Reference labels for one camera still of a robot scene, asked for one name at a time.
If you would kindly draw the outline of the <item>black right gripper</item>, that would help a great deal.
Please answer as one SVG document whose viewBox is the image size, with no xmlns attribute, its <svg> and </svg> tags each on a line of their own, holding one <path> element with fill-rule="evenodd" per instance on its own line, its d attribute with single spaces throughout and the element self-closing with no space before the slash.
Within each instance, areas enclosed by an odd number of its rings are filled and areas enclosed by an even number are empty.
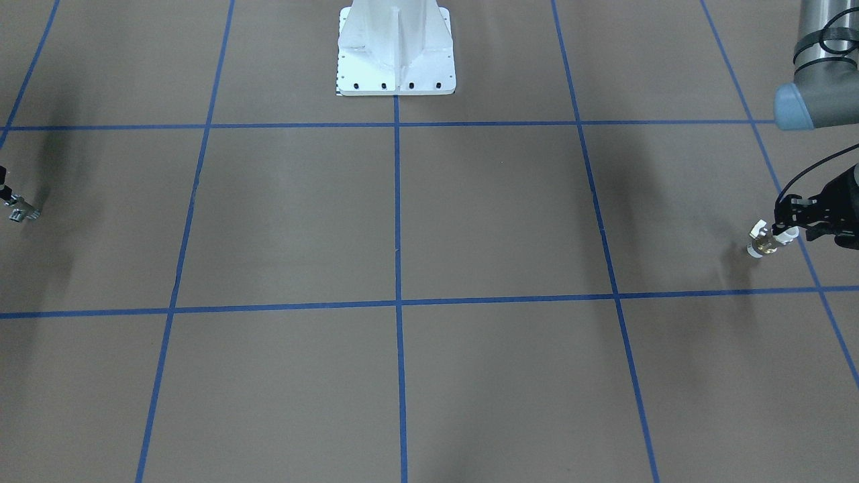
<svg viewBox="0 0 859 483">
<path fill-rule="evenodd" d="M 15 204 L 15 193 L 10 186 L 6 184 L 6 176 L 8 174 L 8 170 L 6 167 L 0 166 L 0 198 L 6 205 L 14 205 Z"/>
</svg>

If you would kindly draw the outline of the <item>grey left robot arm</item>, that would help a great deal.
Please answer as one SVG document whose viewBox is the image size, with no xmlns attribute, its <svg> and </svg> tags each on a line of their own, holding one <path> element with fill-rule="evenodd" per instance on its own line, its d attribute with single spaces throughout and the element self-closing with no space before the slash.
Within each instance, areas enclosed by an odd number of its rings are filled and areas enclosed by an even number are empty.
<svg viewBox="0 0 859 483">
<path fill-rule="evenodd" d="M 783 131 L 810 131 L 855 125 L 858 121 L 858 19 L 856 1 L 803 1 L 793 80 L 774 98 L 776 125 Z M 818 195 L 789 192 L 800 178 L 826 162 L 857 150 L 857 145 L 813 163 L 795 175 L 774 206 L 774 232 L 805 230 L 808 242 L 833 236 L 834 244 L 857 250 L 857 165 L 825 184 Z"/>
</svg>

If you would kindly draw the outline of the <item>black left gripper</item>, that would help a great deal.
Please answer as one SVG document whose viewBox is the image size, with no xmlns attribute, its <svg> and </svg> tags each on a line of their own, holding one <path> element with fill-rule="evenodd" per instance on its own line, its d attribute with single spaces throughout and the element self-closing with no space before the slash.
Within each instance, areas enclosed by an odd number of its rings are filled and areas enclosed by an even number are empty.
<svg viewBox="0 0 859 483">
<path fill-rule="evenodd" d="M 858 250 L 857 165 L 826 183 L 818 195 L 786 195 L 776 203 L 774 216 L 773 235 L 801 228 L 808 242 L 832 235 L 838 247 Z"/>
</svg>

